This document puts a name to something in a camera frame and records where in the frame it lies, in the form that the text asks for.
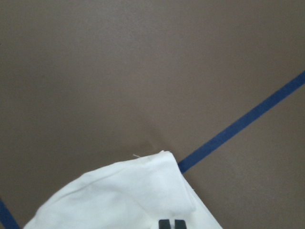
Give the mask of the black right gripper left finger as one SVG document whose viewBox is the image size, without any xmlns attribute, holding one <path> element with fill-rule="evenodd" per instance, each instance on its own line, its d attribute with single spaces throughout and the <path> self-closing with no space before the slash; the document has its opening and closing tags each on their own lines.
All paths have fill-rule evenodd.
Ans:
<svg viewBox="0 0 305 229">
<path fill-rule="evenodd" d="M 161 219 L 158 222 L 159 229 L 171 229 L 171 224 L 168 219 Z"/>
</svg>

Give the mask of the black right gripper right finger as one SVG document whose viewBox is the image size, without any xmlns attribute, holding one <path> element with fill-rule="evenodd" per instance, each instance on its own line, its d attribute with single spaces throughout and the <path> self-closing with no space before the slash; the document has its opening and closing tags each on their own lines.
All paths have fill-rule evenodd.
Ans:
<svg viewBox="0 0 305 229">
<path fill-rule="evenodd" d="M 175 229 L 187 229 L 186 222 L 181 219 L 176 219 L 174 228 Z"/>
</svg>

